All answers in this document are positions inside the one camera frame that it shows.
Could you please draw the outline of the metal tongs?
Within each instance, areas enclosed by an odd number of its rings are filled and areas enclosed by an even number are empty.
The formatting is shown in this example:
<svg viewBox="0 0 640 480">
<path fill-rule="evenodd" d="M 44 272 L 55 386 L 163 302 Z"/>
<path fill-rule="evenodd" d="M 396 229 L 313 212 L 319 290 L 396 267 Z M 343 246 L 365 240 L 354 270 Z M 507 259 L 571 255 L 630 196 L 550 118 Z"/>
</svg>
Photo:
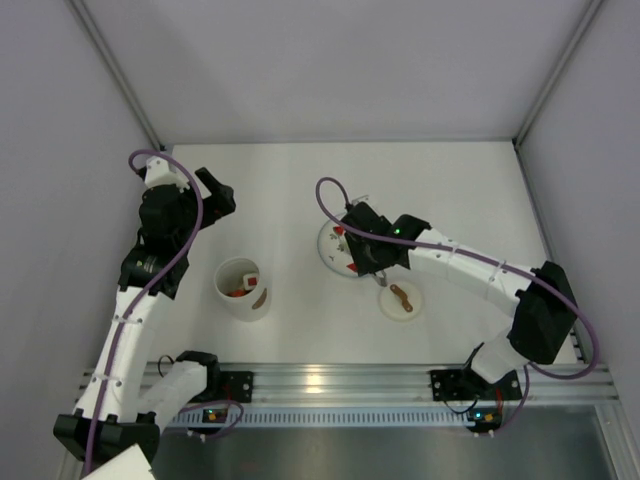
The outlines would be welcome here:
<svg viewBox="0 0 640 480">
<path fill-rule="evenodd" d="M 374 274 L 374 279 L 382 288 L 385 288 L 388 285 L 387 274 L 385 271 L 376 272 Z"/>
</svg>

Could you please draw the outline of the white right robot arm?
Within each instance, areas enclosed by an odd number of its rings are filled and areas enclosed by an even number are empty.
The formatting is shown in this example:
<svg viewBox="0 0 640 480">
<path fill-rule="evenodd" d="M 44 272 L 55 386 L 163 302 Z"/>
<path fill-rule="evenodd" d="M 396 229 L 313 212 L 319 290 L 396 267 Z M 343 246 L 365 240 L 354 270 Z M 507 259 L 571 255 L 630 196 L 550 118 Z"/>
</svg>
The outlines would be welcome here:
<svg viewBox="0 0 640 480">
<path fill-rule="evenodd" d="M 359 275 L 395 266 L 430 274 L 511 318 L 510 327 L 472 351 L 458 375 L 460 388 L 479 397 L 522 366 L 556 361 L 576 321 L 575 298 L 559 265 L 513 267 L 455 243 L 414 216 L 390 222 L 366 202 L 347 204 L 341 221 Z"/>
</svg>

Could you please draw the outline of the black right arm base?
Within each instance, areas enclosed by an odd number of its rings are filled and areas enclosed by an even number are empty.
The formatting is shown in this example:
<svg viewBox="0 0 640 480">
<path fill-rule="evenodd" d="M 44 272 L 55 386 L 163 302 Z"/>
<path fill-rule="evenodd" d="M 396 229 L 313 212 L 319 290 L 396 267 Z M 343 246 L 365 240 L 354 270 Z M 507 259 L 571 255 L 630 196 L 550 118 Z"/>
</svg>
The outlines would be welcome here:
<svg viewBox="0 0 640 480">
<path fill-rule="evenodd" d="M 432 397 L 437 402 L 493 401 L 497 394 L 504 401 L 522 399 L 522 390 L 515 370 L 495 383 L 490 383 L 475 372 L 463 368 L 435 369 L 428 372 Z"/>
</svg>

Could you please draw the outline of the sushi roll with red centre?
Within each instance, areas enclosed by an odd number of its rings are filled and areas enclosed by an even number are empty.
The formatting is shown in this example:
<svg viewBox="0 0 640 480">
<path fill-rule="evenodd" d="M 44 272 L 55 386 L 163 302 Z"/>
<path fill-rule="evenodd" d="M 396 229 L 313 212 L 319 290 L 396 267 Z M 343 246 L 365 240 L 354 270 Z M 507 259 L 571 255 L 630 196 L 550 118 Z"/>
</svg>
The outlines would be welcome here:
<svg viewBox="0 0 640 480">
<path fill-rule="evenodd" d="M 242 276 L 242 288 L 248 292 L 257 288 L 260 282 L 260 274 L 257 272 L 251 272 Z"/>
</svg>

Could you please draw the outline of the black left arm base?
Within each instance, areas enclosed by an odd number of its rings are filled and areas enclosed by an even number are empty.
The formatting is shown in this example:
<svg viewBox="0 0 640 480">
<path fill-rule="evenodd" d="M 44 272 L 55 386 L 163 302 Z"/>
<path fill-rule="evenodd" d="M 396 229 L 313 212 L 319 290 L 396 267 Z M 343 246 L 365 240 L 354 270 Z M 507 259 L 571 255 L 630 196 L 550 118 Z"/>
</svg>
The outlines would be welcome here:
<svg viewBox="0 0 640 480">
<path fill-rule="evenodd" d="M 254 389 L 252 371 L 222 371 L 215 383 L 213 400 L 234 400 L 251 403 Z"/>
</svg>

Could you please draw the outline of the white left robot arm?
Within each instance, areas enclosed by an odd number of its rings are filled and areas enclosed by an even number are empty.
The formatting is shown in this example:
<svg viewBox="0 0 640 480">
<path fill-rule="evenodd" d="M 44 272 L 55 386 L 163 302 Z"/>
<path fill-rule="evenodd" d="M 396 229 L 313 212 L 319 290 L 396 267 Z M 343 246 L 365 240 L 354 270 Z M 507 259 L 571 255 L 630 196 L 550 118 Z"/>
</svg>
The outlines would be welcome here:
<svg viewBox="0 0 640 480">
<path fill-rule="evenodd" d="M 210 192 L 203 201 L 190 181 L 166 180 L 143 193 L 141 225 L 121 264 L 116 308 L 99 361 L 73 412 L 56 419 L 55 438 L 91 467 L 132 445 L 153 459 L 161 433 L 187 404 L 223 396 L 217 356 L 198 351 L 180 354 L 164 377 L 141 390 L 155 334 L 189 267 L 189 239 L 236 208 L 231 187 L 205 168 L 195 176 Z"/>
</svg>

